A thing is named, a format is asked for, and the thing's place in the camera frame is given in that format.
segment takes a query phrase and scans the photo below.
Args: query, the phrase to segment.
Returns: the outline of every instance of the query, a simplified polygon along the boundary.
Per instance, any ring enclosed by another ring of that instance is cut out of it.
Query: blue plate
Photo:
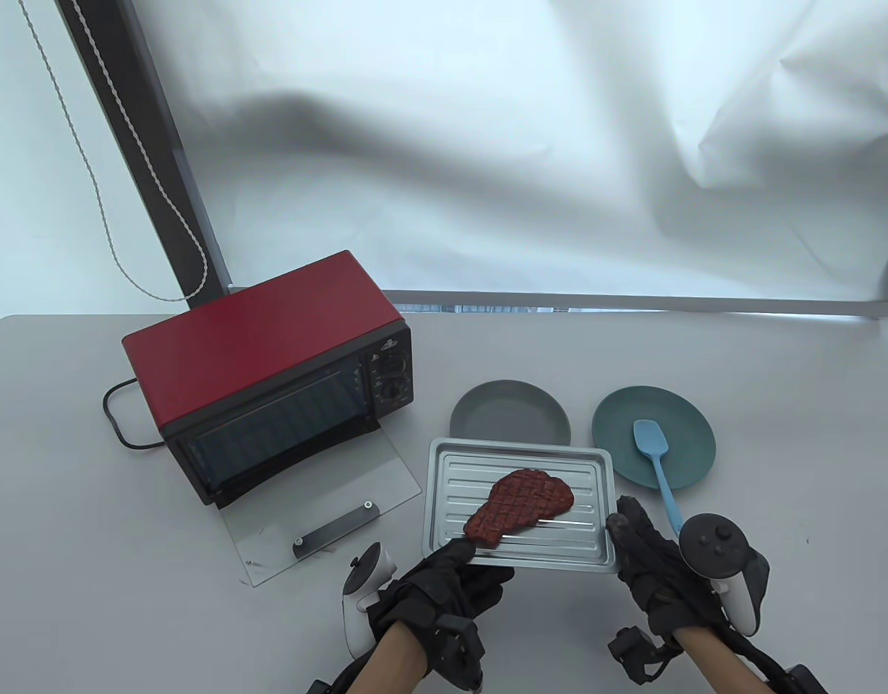
[[[661,387],[632,386],[616,390],[597,407],[592,437],[597,448],[612,454],[615,472],[631,482],[659,489],[653,463],[636,449],[633,421],[655,419],[669,442],[662,469],[672,489],[685,489],[704,479],[714,465],[714,432],[698,408]]]

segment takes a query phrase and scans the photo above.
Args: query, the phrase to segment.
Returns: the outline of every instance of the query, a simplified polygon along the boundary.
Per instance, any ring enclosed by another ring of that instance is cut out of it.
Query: hand
[[[618,577],[646,612],[649,630],[678,647],[673,631],[682,627],[726,627],[709,581],[688,568],[678,545],[665,539],[638,500],[622,496],[606,526],[620,561]]]
[[[390,583],[379,593],[379,602],[367,608],[377,641],[394,622],[403,622],[427,655],[428,669],[453,681],[453,664],[445,661],[453,656],[448,650],[453,634],[440,628],[438,620],[450,615],[470,622],[501,600],[503,583],[514,576],[513,568],[470,565],[476,553],[473,542],[454,539]]]

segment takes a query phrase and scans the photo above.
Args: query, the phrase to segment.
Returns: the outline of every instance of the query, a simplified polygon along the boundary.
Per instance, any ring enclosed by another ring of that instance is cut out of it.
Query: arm
[[[402,622],[390,627],[348,694],[411,694],[427,673],[427,657]]]
[[[685,627],[673,637],[717,694],[774,694],[711,629]]]

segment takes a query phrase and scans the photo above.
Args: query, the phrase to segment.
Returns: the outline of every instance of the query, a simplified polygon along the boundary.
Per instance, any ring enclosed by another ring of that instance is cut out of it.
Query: silicone spatula
[[[675,505],[673,491],[669,489],[666,481],[666,473],[662,472],[662,456],[669,452],[669,442],[662,433],[659,424],[652,419],[638,419],[633,423],[633,441],[640,453],[643,453],[653,462],[656,470],[656,480],[659,482],[659,491],[662,493],[662,501],[666,505],[666,515],[669,516],[669,525],[672,526],[676,538],[682,532],[685,519],[682,512]]]

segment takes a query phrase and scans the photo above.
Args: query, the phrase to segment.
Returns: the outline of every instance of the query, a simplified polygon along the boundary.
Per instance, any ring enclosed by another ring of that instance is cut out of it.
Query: metal baking tray
[[[474,564],[593,573],[617,571],[605,519],[615,508],[615,473],[606,450],[533,443],[435,439],[425,488],[425,556],[464,535],[464,524],[486,502],[492,485],[513,470],[532,468],[560,477],[573,490],[573,508],[534,528],[480,548]]]

